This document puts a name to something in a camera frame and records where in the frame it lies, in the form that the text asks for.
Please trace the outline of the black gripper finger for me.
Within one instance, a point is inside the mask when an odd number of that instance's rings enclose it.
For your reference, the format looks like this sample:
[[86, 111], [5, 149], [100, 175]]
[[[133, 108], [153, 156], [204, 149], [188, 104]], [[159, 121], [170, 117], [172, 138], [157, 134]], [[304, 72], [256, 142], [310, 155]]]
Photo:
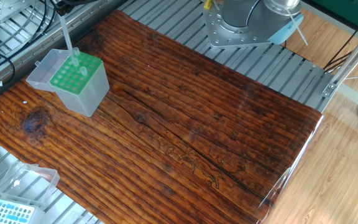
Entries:
[[74, 6], [70, 4], [69, 0], [63, 0], [63, 9], [62, 9], [62, 14], [68, 14], [69, 12], [71, 12], [73, 10]]
[[50, 0], [54, 10], [59, 16], [63, 16], [63, 1], [62, 0]]

